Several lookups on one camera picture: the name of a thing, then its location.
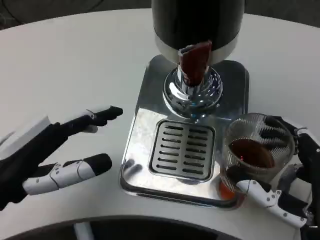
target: floor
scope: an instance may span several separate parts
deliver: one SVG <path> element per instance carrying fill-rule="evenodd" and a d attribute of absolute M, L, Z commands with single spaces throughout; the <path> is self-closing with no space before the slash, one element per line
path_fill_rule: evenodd
<path fill-rule="evenodd" d="M 31 23 L 49 18 L 92 11 L 151 7 L 151 0 L 3 1 L 18 21 L 13 19 L 0 3 L 0 30 L 19 25 L 19 22 Z M 246 13 L 320 27 L 320 0 L 246 0 L 246 2 Z"/>

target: glass cup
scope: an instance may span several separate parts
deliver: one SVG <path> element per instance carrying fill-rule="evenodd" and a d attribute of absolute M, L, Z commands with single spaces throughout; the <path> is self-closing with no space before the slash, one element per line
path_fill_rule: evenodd
<path fill-rule="evenodd" d="M 238 152 L 235 152 L 234 145 L 240 140 L 252 145 L 248 147 L 247 144 L 246 147 L 241 147 L 240 144 L 237 148 Z M 250 161 L 243 159 L 239 151 L 244 151 L 244 156 L 248 156 L 248 153 L 253 151 L 253 155 L 249 155 L 253 156 L 253 159 Z M 252 179 L 269 183 L 291 160 L 294 152 L 293 136 L 281 122 L 260 113 L 241 115 L 229 125 L 225 133 L 220 170 L 221 180 L 230 191 L 241 192 L 228 178 L 228 169 L 236 166 L 250 175 Z M 262 156 L 269 156 L 265 157 L 269 159 L 269 163 L 262 164 Z"/>

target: brown liquid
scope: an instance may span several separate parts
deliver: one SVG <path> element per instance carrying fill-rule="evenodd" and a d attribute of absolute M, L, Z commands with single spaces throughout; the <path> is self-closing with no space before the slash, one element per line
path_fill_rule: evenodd
<path fill-rule="evenodd" d="M 271 153 L 260 143 L 250 139 L 237 139 L 229 144 L 234 155 L 247 164 L 259 168 L 273 168 L 275 160 Z"/>

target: stainless steel base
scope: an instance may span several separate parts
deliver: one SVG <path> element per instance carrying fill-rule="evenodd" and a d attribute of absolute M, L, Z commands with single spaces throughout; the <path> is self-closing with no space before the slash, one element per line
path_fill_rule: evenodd
<path fill-rule="evenodd" d="M 219 194 L 222 142 L 230 121 L 248 111 L 249 74 L 235 61 L 215 64 L 213 68 L 223 82 L 221 104 L 214 114 L 188 119 L 172 113 L 164 101 L 164 80 L 175 67 L 174 63 L 158 55 L 146 68 L 123 157 L 120 183 L 128 193 L 139 196 L 203 206 L 234 207 L 237 197 L 223 200 Z M 158 125 L 163 120 L 206 126 L 214 131 L 208 175 L 197 178 L 155 170 L 151 159 L 157 147 Z"/>

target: ribbed glass cup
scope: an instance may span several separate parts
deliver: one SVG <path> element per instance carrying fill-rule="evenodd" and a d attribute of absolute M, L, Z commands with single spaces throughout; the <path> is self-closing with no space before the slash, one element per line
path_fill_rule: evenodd
<path fill-rule="evenodd" d="M 262 144 L 272 155 L 273 167 L 257 167 L 238 158 L 230 149 L 230 144 L 239 139 L 253 140 Z M 245 170 L 253 179 L 269 183 L 277 173 L 291 160 L 295 151 L 295 142 L 289 130 L 274 117 L 260 113 L 241 115 L 226 130 L 221 165 L 222 182 L 232 192 L 241 192 L 228 178 L 226 172 L 232 166 Z"/>

